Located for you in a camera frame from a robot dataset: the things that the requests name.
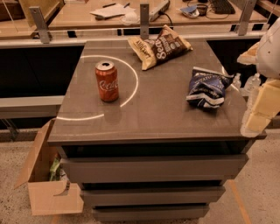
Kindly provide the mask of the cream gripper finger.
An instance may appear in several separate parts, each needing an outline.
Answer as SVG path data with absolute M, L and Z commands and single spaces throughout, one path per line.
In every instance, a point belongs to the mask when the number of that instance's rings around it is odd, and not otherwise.
M 254 65 L 256 63 L 256 55 L 259 43 L 252 45 L 246 52 L 242 53 L 238 58 L 237 62 L 243 65 Z
M 247 110 L 241 121 L 244 137 L 256 137 L 280 112 L 280 80 L 267 79 L 256 87 L 248 98 Z

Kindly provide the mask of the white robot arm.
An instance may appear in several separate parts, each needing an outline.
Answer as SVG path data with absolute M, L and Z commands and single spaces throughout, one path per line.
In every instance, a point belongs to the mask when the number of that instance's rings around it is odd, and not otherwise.
M 256 65 L 256 71 L 267 78 L 249 95 L 248 108 L 241 122 L 241 134 L 256 137 L 280 112 L 280 17 L 237 61 Z

